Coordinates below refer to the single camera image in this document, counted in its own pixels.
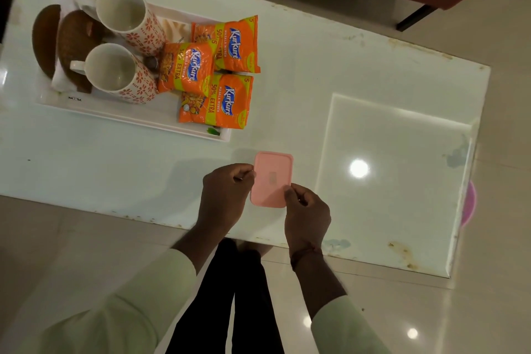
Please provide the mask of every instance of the hand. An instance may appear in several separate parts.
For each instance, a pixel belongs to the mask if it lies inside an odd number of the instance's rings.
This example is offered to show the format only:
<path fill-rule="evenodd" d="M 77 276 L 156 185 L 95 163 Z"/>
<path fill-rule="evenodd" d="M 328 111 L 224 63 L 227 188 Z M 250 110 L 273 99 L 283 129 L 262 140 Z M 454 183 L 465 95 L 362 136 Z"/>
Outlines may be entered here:
<path fill-rule="evenodd" d="M 330 209 L 319 196 L 304 186 L 292 183 L 284 189 L 286 222 L 284 232 L 289 256 L 305 248 L 321 248 L 324 235 L 332 221 Z"/>
<path fill-rule="evenodd" d="M 242 216 L 255 176 L 251 164 L 226 165 L 205 175 L 197 225 L 229 232 Z"/>

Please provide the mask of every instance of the light green shirt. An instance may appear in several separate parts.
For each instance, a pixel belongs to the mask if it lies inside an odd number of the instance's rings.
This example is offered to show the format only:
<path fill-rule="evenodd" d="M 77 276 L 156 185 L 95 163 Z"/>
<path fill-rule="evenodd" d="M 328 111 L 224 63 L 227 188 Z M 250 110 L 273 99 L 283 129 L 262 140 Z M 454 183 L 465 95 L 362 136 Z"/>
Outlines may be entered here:
<path fill-rule="evenodd" d="M 99 306 L 59 322 L 16 352 L 152 354 L 196 282 L 192 262 L 169 249 Z M 321 354 L 388 354 L 349 297 L 315 315 L 312 333 Z"/>

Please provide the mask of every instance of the orange snack packet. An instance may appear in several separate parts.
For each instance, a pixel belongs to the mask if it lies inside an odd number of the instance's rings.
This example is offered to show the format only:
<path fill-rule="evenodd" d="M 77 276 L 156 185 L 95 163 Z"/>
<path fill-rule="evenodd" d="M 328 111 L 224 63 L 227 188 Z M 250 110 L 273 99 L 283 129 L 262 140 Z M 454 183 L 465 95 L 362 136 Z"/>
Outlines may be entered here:
<path fill-rule="evenodd" d="M 214 74 L 210 96 L 183 93 L 179 122 L 243 129 L 247 124 L 253 77 Z"/>
<path fill-rule="evenodd" d="M 168 43 L 160 58 L 158 92 L 178 89 L 208 96 L 218 40 L 204 43 Z"/>
<path fill-rule="evenodd" d="M 216 69 L 260 73 L 258 66 L 258 16 L 239 22 L 192 23 L 192 39 L 206 42 L 219 39 Z"/>

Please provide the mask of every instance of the kurkure logo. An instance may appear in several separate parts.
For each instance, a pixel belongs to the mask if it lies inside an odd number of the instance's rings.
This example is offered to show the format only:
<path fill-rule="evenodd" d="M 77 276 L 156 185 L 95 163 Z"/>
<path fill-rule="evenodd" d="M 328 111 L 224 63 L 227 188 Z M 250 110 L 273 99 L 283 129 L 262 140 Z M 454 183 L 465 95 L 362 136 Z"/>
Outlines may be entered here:
<path fill-rule="evenodd" d="M 225 115 L 232 116 L 232 106 L 234 104 L 235 91 L 232 87 L 225 86 L 223 94 L 222 110 Z"/>
<path fill-rule="evenodd" d="M 231 58 L 240 58 L 240 45 L 242 44 L 242 34 L 239 29 L 231 28 L 229 37 L 229 55 Z"/>
<path fill-rule="evenodd" d="M 196 82 L 197 72 L 201 68 L 201 52 L 193 48 L 190 49 L 190 51 L 192 52 L 192 56 L 190 56 L 190 64 L 186 71 L 186 75 L 191 81 Z"/>

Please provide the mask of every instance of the white table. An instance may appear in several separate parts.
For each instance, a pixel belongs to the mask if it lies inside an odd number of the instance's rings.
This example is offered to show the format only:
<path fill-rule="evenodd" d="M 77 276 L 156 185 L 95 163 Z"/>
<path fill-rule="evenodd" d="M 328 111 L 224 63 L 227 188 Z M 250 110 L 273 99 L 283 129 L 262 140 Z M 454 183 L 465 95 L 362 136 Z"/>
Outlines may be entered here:
<path fill-rule="evenodd" d="M 148 0 L 259 15 L 249 123 L 217 143 L 37 105 L 31 27 L 50 2 L 15 0 L 4 39 L 0 194 L 187 229 L 204 174 L 285 152 L 331 207 L 325 251 L 449 275 L 488 67 L 264 0 Z M 230 236 L 285 247 L 284 215 L 248 203 Z"/>

